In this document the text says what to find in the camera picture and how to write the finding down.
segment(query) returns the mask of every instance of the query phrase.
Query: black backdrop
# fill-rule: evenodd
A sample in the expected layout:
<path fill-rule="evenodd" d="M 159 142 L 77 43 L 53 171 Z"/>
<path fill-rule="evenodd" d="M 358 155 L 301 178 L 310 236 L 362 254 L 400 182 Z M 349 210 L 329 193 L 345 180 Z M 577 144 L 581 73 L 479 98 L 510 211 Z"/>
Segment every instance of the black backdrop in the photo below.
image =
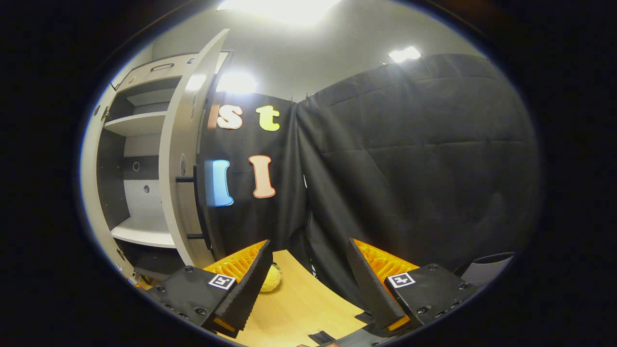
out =
<path fill-rule="evenodd" d="M 518 252 L 542 202 L 536 134 L 508 80 L 482 57 L 440 54 L 389 64 L 300 103 L 224 95 L 239 129 L 217 128 L 231 206 L 217 216 L 227 253 L 269 238 L 364 307 L 347 265 L 349 237 L 416 265 L 451 271 Z M 280 129 L 259 126 L 272 105 Z M 276 195 L 253 197 L 251 155 L 272 158 Z"/>

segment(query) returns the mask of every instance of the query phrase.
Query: door hinge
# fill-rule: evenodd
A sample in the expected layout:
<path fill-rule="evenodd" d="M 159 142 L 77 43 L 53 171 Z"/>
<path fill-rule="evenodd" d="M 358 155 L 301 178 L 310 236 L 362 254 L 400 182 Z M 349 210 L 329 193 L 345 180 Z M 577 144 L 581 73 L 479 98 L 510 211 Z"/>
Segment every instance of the door hinge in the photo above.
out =
<path fill-rule="evenodd" d="M 105 122 L 108 117 L 109 117 L 109 106 L 105 107 L 105 112 L 103 112 L 103 115 L 101 116 L 101 121 Z"/>
<path fill-rule="evenodd" d="M 116 248 L 116 252 L 118 252 L 118 255 L 120 256 L 120 258 L 122 258 L 122 260 L 125 260 L 124 252 L 120 248 Z"/>

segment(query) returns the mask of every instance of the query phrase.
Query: wooden table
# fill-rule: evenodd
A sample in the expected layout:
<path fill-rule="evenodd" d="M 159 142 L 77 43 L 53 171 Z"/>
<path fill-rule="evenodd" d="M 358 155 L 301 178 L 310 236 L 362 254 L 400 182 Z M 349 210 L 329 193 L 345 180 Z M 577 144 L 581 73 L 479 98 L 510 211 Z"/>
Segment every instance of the wooden table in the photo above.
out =
<path fill-rule="evenodd" d="M 323 330 L 338 339 L 366 325 L 354 318 L 363 310 L 321 284 L 289 252 L 274 252 L 273 258 L 281 283 L 258 295 L 244 330 L 230 340 L 250 347 L 316 346 L 309 334 Z"/>

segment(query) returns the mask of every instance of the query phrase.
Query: white cabinet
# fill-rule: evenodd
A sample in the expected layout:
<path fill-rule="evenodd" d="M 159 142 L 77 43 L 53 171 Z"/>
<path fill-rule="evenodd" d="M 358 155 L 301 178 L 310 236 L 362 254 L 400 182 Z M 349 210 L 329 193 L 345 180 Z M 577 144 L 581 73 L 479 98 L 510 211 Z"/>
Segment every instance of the white cabinet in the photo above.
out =
<path fill-rule="evenodd" d="M 117 91 L 109 88 L 107 105 L 97 112 L 98 134 L 90 131 L 88 135 L 94 165 L 81 168 L 82 186 L 89 182 L 89 201 L 95 211 L 88 219 L 91 225 L 100 226 L 101 235 L 107 233 L 104 249 L 109 257 L 120 257 L 114 256 L 117 252 L 112 238 L 118 245 L 131 248 L 132 253 L 140 253 L 132 255 L 137 261 L 126 254 L 128 262 L 124 259 L 121 266 L 129 272 L 133 271 L 131 266 L 139 271 L 138 264 L 129 262 L 154 264 L 166 257 L 181 259 L 172 262 L 176 265 L 203 267 L 213 262 L 203 240 L 187 239 L 187 234 L 201 234 L 202 230 L 193 188 L 176 187 L 175 178 L 193 174 L 202 108 L 213 77 L 228 55 L 220 52 L 228 31 L 221 31 L 199 53 L 169 57 L 131 70 Z M 199 86 L 193 83 L 195 78 L 202 80 Z M 112 139 L 107 144 L 95 141 L 98 136 L 103 139 L 102 131 L 105 138 Z M 108 187 L 117 194 L 110 193 Z M 102 195 L 94 194 L 97 189 Z M 143 269 L 143 274 L 159 273 L 157 269 Z"/>

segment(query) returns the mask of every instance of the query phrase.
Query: gray wall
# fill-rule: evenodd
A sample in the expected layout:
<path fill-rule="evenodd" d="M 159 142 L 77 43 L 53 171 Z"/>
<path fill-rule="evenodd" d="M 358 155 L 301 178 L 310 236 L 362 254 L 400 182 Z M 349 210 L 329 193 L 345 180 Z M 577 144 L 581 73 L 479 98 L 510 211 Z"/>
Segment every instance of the gray wall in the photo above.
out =
<path fill-rule="evenodd" d="M 391 63 L 393 50 L 415 46 L 424 54 L 482 56 L 436 19 L 393 1 L 342 0 L 308 28 L 211 7 L 172 28 L 154 42 L 152 58 L 198 52 L 220 30 L 233 50 L 229 71 L 250 73 L 257 93 L 300 101 L 342 79 Z"/>

